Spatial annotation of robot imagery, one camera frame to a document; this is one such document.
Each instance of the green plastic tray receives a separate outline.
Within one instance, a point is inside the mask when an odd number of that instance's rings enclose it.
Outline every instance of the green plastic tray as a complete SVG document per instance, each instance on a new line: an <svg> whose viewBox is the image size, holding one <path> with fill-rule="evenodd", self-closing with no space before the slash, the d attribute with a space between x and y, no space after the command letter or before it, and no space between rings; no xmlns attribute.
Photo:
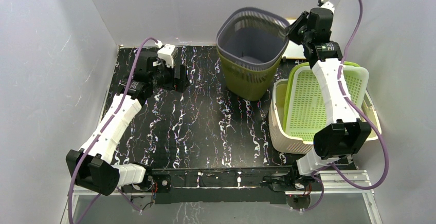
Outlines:
<svg viewBox="0 0 436 224"><path fill-rule="evenodd" d="M282 124L286 134L302 138L303 141L313 141L313 136L325 127L326 121L321 90L308 65L308 63L302 63L294 67L289 74ZM368 71L356 63L345 62L345 65L357 67L345 68L344 77L351 100L360 107L368 82ZM299 72L298 80L294 83L297 71Z"/></svg>

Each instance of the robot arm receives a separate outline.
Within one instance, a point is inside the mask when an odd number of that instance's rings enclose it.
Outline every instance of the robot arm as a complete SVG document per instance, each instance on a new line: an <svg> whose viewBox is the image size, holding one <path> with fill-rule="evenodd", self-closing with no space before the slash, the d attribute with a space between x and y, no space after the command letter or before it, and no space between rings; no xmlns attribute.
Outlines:
<svg viewBox="0 0 436 224"><path fill-rule="evenodd" d="M127 184L137 184L141 188L149 187L150 182L146 175L151 175L151 169L139 163L126 165L111 165L115 149L120 142L126 128L141 110L148 97L152 96L154 88L164 88L184 92L189 86L185 65L175 66L174 56L177 48L166 44L157 53L141 52L135 68L134 76L128 87L120 110L115 110L121 103L122 95L114 96L111 107L91 137L78 151L70 150L66 162L71 175L79 159L83 156L96 136L98 142L92 147L80 166L75 179L76 185L89 190L110 195L116 187ZM123 93L127 79L121 82L119 93Z"/></svg>
<svg viewBox="0 0 436 224"><path fill-rule="evenodd" d="M339 45L330 41L334 6L329 0L319 0L318 6L310 12L304 11L288 31L289 40L303 45L304 56L320 85L327 116L326 127L314 136L313 149L297 160L297 181L307 179L313 172L342 157L356 154L371 132L369 124L362 122L359 114L345 101L338 86L342 53ZM350 97L343 72L340 80L346 96Z"/></svg>

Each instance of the purple cable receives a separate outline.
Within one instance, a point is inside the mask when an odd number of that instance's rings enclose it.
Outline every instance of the purple cable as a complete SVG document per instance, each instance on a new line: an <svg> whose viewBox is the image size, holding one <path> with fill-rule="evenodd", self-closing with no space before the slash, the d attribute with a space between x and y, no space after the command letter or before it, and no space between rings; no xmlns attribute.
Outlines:
<svg viewBox="0 0 436 224"><path fill-rule="evenodd" d="M106 127L110 124L110 122L114 119L115 115L118 113L118 111L120 111L121 106L125 100L125 96L127 96L127 91L129 90L130 83L132 82L132 78L133 78L133 72L135 71L135 67L136 67L136 62L138 61L139 58L139 54L141 53L141 49L144 47L144 45L146 44L146 42L148 42L149 40L153 40L156 43L158 43L158 41L152 37L149 37L147 39L144 40L144 42L142 42L142 44L138 47L137 51L136 51L136 55L135 55L135 60L133 61L132 64L132 69L130 70L129 73L129 78L127 80L127 84L126 84L126 88L124 90L123 96L121 98L121 102L118 105L117 109L114 111L114 113L109 117L109 119L106 121L106 123L103 125L103 127L101 128L100 132L102 133ZM74 182L75 179L77 177L77 174L79 173L79 168L82 165L83 161L85 160L85 157L89 154L89 152L91 151L91 149L94 147L94 145L96 144L96 142L98 142L98 139L100 138L100 135L97 135L94 140L91 142L91 144L89 145L89 147L85 150L85 152L83 153L82 157L80 157L79 161L77 162L76 168L74 169L74 172L72 173L71 176L71 182L69 184L69 190L68 190L68 220L70 224L74 224L73 221L73 216L72 216L72 193L74 191ZM95 201L92 201L89 206L85 209L85 211L83 212L83 216L86 214L86 212L90 209L91 205L94 203Z"/></svg>
<svg viewBox="0 0 436 224"><path fill-rule="evenodd" d="M356 35L357 29L359 28L360 22L362 20L362 14L363 14L363 4L362 4L362 0L358 0L359 1L359 7L360 7L360 12L359 12L359 19L357 20L357 24L356 27L354 28L353 33L351 34L350 39L348 40L347 45L345 46L345 50L344 50L344 54L343 54L343 58L341 60L341 65L339 66L338 69L338 80L340 80L341 75L343 74L342 69L343 69L343 63L345 62L345 59L347 58L348 55L348 48L354 38L354 36ZM334 164L329 164L331 167L333 167L338 174L350 185L358 188L358 189L362 189L362 190L372 190L378 186L380 186L383 181L385 181L386 176L388 175L388 170L389 170L389 155L388 155L388 149L386 148L386 144L385 144L385 140L383 138L383 136L381 135L380 131L377 129L377 126L374 125L374 123L371 122L371 120L364 114L364 112L362 112L351 100L350 98L346 97L346 93L345 90L343 88L342 82L338 81L338 85L339 85L339 89L341 91L341 93L344 95L344 99L346 100L346 102L348 102L348 104L350 106L352 106L356 112L358 112L360 114L361 117L363 117L363 119L365 119L365 121L371 126L371 128L374 130L374 132L377 134L378 139L380 141L380 145L381 148L383 150L383 156L385 159L385 168L383 170L383 174L380 177L380 180L378 180L375 184L373 184L372 186L361 186L361 185L357 185L355 183L353 183L351 180L349 180L339 169L337 166L335 166Z"/></svg>

